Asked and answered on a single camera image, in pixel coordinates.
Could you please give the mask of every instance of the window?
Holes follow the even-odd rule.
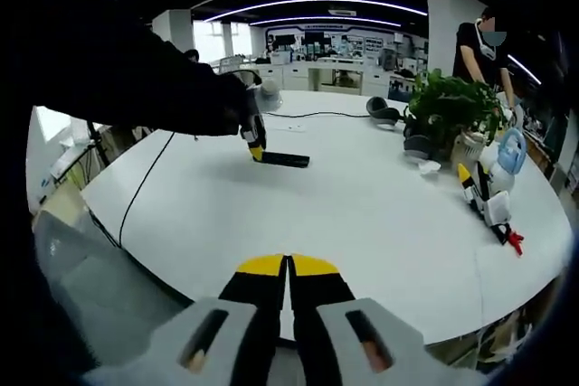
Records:
[[[44,106],[37,107],[36,113],[45,142],[48,142],[71,125],[71,117],[69,115],[50,110]]]
[[[200,62],[218,61],[225,57],[223,27],[221,22],[193,22],[195,48],[199,51]]]
[[[233,54],[252,54],[252,33],[245,23],[232,23]]]

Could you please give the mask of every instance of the black headset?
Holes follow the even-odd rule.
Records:
[[[397,108],[389,108],[388,103],[382,97],[372,97],[365,104],[365,109],[370,119],[376,124],[394,126],[398,121],[405,121]],[[413,134],[413,126],[406,122],[404,127],[404,153],[411,157],[428,160],[436,151],[432,141],[424,135]]]

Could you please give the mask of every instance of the headphones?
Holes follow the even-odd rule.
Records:
[[[382,97],[372,97],[365,104],[365,109],[370,115],[370,119],[376,124],[386,124],[393,126],[396,122],[403,120],[397,108],[389,108],[386,100]],[[428,160],[435,152],[431,140],[424,135],[413,133],[415,128],[406,123],[404,128],[404,153],[409,157],[421,160]]]
[[[482,41],[482,38],[480,38],[479,23],[482,23],[482,18],[478,18],[477,21],[474,23],[474,30],[477,33],[477,37],[479,38],[480,52],[484,57],[494,61],[497,59],[497,51],[495,49],[491,49],[490,47],[488,47],[488,45]]]
[[[369,99],[365,104],[365,109],[376,124],[393,126],[402,119],[398,109],[389,108],[386,100],[382,97],[372,97]]]

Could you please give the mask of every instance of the ceiling light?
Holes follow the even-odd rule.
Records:
[[[537,85],[540,85],[540,84],[541,84],[541,80],[539,80],[539,79],[535,76],[535,74],[533,74],[531,71],[529,71],[525,65],[523,65],[521,62],[517,61],[517,60],[516,60],[515,58],[513,58],[510,54],[509,54],[508,58],[509,58],[510,60],[512,60],[516,65],[518,65],[518,67],[519,67],[521,70],[523,70],[526,74],[528,74],[528,77],[530,77],[531,79],[533,79],[533,80],[536,82]]]
[[[358,17],[336,17],[334,15],[319,15],[311,17],[288,17],[288,18],[275,18],[273,20],[263,20],[260,22],[250,23],[250,26],[256,24],[267,24],[267,23],[278,23],[278,22],[290,22],[298,20],[347,20],[354,22],[364,22],[364,23],[374,23],[374,24],[385,24],[386,26],[400,27],[398,23],[383,22],[382,20],[373,20],[370,18],[358,18]]]
[[[277,6],[277,5],[302,4],[302,3],[306,3],[306,2],[349,2],[352,4],[386,6],[388,8],[401,9],[401,10],[406,11],[408,13],[414,13],[414,14],[423,15],[423,16],[428,15],[424,11],[418,11],[417,9],[407,8],[406,6],[387,4],[385,2],[376,2],[374,0],[280,0],[279,2],[269,2],[267,4],[246,6],[245,8],[235,9],[235,10],[229,11],[227,13],[216,15],[215,17],[210,17],[205,21],[211,22],[212,20],[217,20],[217,19],[225,17],[227,15],[244,13],[245,11],[251,11],[252,9],[259,9],[259,8],[265,8],[268,6]]]

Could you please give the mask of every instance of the white pillar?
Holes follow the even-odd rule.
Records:
[[[250,26],[252,36],[252,55],[262,56],[265,52],[265,29],[257,26]]]
[[[428,71],[440,68],[451,76],[456,32],[464,22],[474,23],[485,9],[478,0],[428,0]]]
[[[232,35],[232,26],[230,23],[223,23],[223,46],[225,48],[225,56],[230,57],[233,56],[235,53],[233,52],[233,35]]]
[[[159,35],[163,41],[171,41],[169,11],[165,11],[153,19],[153,32]]]
[[[193,26],[191,11],[188,9],[171,9],[153,19],[153,32],[163,41],[170,41],[185,52],[193,49]]]

